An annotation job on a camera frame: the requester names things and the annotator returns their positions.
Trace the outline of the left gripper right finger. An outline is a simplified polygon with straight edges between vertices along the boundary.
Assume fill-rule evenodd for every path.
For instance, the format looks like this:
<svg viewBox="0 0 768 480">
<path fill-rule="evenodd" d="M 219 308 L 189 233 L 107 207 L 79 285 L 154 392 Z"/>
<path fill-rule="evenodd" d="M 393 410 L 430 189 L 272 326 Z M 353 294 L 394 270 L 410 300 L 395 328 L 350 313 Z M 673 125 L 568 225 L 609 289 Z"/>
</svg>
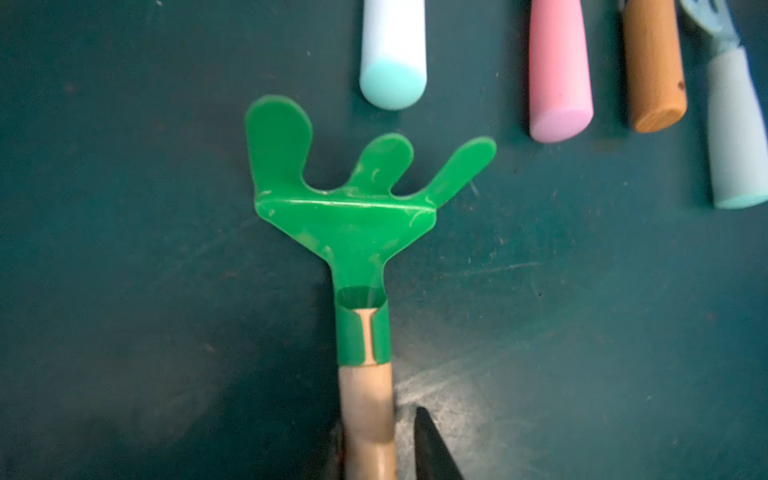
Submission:
<svg viewBox="0 0 768 480">
<path fill-rule="evenodd" d="M 422 406 L 416 409 L 413 432 L 417 480 L 464 479 L 431 415 Z"/>
</svg>

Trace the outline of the purple fork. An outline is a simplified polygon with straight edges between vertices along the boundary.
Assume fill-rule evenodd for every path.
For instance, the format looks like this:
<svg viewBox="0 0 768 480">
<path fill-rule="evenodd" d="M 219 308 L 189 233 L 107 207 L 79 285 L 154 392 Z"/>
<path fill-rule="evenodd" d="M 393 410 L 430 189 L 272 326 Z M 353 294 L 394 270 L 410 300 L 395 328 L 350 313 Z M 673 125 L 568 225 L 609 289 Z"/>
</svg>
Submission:
<svg viewBox="0 0 768 480">
<path fill-rule="evenodd" d="M 594 115 L 578 0 L 534 0 L 529 31 L 529 131 L 540 143 L 581 133 Z"/>
</svg>

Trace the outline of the light blue fork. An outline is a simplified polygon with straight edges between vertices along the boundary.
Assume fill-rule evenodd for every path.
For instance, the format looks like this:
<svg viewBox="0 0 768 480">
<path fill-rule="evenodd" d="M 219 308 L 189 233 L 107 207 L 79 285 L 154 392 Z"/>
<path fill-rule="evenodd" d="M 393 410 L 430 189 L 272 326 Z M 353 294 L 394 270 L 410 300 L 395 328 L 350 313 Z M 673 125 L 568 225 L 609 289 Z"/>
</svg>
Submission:
<svg viewBox="0 0 768 480">
<path fill-rule="evenodd" d="M 710 38 L 707 140 L 714 206 L 743 209 L 767 201 L 767 134 L 762 109 L 725 1 L 682 0 Z"/>
<path fill-rule="evenodd" d="M 427 85 L 424 0 L 363 2 L 359 86 L 372 105 L 399 111 Z"/>
</svg>

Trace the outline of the green rake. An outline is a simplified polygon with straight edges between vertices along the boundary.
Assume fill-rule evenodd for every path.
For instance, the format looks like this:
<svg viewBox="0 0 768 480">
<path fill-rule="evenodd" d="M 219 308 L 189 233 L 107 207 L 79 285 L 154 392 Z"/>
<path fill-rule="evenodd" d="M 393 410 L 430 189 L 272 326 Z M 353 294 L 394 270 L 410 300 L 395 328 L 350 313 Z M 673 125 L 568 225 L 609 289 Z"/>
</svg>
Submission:
<svg viewBox="0 0 768 480">
<path fill-rule="evenodd" d="M 348 181 L 333 190 L 307 184 L 313 128 L 293 100 L 268 95 L 244 118 L 258 216 L 321 258 L 332 278 L 338 380 L 347 479 L 397 475 L 391 328 L 384 271 L 429 232 L 440 207 L 487 167 L 489 137 L 460 146 L 416 193 L 393 191 L 414 158 L 398 133 L 362 151 Z"/>
</svg>

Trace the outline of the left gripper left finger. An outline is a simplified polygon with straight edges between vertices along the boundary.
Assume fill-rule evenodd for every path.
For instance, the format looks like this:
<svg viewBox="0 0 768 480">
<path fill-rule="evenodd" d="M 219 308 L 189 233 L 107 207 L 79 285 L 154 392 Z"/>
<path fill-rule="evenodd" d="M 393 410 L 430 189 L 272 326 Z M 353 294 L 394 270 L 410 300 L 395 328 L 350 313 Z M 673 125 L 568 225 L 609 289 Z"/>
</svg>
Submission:
<svg viewBox="0 0 768 480">
<path fill-rule="evenodd" d="M 330 429 L 323 464 L 324 480 L 342 480 L 344 478 L 344 430 L 340 420 Z"/>
</svg>

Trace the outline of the lime fork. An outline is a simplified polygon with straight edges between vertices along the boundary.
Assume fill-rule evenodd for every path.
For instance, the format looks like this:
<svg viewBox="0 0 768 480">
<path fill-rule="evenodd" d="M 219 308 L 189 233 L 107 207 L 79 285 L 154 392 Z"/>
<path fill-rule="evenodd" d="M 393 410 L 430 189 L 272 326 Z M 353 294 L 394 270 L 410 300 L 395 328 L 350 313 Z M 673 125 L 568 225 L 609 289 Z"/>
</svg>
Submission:
<svg viewBox="0 0 768 480">
<path fill-rule="evenodd" d="M 630 0 L 621 8 L 630 124 L 653 133 L 687 111 L 687 91 L 673 0 Z"/>
</svg>

